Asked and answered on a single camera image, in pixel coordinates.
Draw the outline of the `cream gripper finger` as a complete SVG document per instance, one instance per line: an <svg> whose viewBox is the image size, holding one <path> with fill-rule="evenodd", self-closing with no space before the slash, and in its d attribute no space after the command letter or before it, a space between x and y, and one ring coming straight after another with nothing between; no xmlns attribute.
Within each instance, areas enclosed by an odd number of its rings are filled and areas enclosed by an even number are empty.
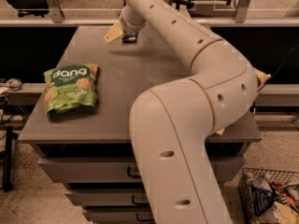
<svg viewBox="0 0 299 224"><path fill-rule="evenodd" d="M104 35L104 40L107 44L124 36L124 31L119 23L114 23Z"/></svg>

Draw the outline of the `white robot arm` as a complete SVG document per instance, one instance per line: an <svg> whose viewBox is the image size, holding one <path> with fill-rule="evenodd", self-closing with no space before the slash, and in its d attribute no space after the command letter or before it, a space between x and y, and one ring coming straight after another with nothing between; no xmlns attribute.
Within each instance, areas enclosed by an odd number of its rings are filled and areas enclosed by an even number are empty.
<svg viewBox="0 0 299 224"><path fill-rule="evenodd" d="M258 88L254 68L167 0L125 1L106 42L149 24L191 73L144 91L130 112L135 160L155 223L233 224L205 141L249 111Z"/></svg>

